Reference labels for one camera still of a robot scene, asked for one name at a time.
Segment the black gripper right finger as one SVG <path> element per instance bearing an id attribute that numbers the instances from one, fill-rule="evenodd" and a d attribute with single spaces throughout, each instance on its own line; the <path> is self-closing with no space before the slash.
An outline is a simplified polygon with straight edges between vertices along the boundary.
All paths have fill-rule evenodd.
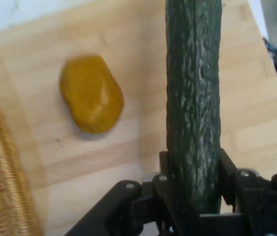
<path id="1" fill-rule="evenodd" d="M 220 151 L 220 190 L 227 205 L 239 212 L 249 236 L 277 236 L 277 174 L 270 180 L 256 170 L 237 168 Z"/>

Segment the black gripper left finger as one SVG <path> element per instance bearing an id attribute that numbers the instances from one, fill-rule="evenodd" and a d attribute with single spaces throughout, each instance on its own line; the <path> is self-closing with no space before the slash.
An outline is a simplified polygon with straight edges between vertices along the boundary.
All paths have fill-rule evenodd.
<path id="1" fill-rule="evenodd" d="M 66 235 L 138 236 L 151 222 L 161 236 L 199 235 L 199 215 L 172 177 L 168 152 L 160 152 L 159 158 L 159 174 L 142 184 L 118 182 Z"/>

